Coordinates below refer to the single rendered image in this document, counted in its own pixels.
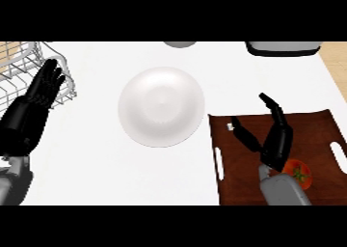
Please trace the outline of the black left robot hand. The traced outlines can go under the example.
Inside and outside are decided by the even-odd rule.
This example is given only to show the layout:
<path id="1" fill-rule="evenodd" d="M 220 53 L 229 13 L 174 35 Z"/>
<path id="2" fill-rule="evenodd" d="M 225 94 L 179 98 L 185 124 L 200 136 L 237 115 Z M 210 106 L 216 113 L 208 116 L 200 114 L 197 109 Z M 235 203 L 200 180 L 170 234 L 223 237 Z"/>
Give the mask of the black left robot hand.
<path id="1" fill-rule="evenodd" d="M 36 149 L 64 80 L 58 60 L 49 59 L 2 117 L 0 156 L 28 156 Z"/>

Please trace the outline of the grey round object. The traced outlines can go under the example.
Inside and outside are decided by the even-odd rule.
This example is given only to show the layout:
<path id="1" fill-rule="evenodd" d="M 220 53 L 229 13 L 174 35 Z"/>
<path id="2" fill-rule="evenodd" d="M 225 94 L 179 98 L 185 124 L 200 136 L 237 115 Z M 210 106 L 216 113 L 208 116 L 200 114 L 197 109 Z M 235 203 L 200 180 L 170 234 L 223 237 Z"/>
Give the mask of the grey round object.
<path id="1" fill-rule="evenodd" d="M 192 46 L 197 42 L 195 41 L 164 41 L 166 45 L 174 48 L 186 48 Z"/>

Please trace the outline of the white oval plate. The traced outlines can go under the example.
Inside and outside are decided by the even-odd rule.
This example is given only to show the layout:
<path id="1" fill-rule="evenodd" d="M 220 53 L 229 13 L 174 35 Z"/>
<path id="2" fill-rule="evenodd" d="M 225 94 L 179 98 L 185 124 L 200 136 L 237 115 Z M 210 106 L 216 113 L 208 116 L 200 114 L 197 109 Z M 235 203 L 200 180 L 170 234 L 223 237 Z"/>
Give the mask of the white oval plate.
<path id="1" fill-rule="evenodd" d="M 166 148 L 183 142 L 200 127 L 204 113 L 203 88 L 182 69 L 148 69 L 127 83 L 118 117 L 127 135 L 143 146 Z"/>

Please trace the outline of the grey and black appliance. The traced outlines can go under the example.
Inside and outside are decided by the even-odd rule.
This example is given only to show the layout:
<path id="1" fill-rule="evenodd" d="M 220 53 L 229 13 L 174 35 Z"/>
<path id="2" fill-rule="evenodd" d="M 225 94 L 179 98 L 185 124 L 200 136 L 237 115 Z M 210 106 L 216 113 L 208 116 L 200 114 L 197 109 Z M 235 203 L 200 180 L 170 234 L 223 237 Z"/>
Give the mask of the grey and black appliance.
<path id="1" fill-rule="evenodd" d="M 321 41 L 248 41 L 247 49 L 251 55 L 265 57 L 299 57 L 318 53 Z"/>

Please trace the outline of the brown wooden tray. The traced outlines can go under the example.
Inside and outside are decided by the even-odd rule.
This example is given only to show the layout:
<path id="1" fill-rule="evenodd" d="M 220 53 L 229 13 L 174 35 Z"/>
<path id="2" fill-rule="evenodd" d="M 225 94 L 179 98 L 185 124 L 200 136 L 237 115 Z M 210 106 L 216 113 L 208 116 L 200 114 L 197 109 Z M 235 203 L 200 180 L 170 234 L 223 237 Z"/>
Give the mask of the brown wooden tray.
<path id="1" fill-rule="evenodd" d="M 290 158 L 310 168 L 313 181 L 306 195 L 313 205 L 347 205 L 347 144 L 328 110 L 288 114 L 293 127 Z M 260 156 L 239 142 L 228 129 L 231 118 L 211 116 L 213 152 L 222 155 L 214 163 L 219 203 L 263 205 L 260 191 Z"/>

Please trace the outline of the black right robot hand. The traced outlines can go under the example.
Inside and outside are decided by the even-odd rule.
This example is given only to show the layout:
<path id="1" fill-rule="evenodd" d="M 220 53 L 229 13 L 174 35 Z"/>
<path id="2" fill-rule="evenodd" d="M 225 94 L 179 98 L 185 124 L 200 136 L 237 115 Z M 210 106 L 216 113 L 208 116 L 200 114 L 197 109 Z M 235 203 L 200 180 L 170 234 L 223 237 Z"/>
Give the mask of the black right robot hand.
<path id="1" fill-rule="evenodd" d="M 253 151 L 260 153 L 262 163 L 278 172 L 284 171 L 290 159 L 290 149 L 293 144 L 293 128 L 278 102 L 265 94 L 259 95 L 266 107 L 270 109 L 273 124 L 268 133 L 265 143 L 260 144 L 257 138 L 244 128 L 237 117 L 231 118 L 231 131 L 235 137 Z"/>

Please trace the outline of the red tomato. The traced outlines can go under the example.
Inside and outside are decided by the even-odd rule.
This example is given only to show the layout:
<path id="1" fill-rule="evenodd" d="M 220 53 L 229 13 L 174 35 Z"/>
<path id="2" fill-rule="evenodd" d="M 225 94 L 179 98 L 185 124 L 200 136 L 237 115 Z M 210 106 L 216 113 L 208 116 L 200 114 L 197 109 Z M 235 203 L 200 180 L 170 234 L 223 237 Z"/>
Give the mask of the red tomato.
<path id="1" fill-rule="evenodd" d="M 303 190 L 310 188 L 313 176 L 309 166 L 297 159 L 290 159 L 282 172 L 288 174 L 297 181 Z"/>

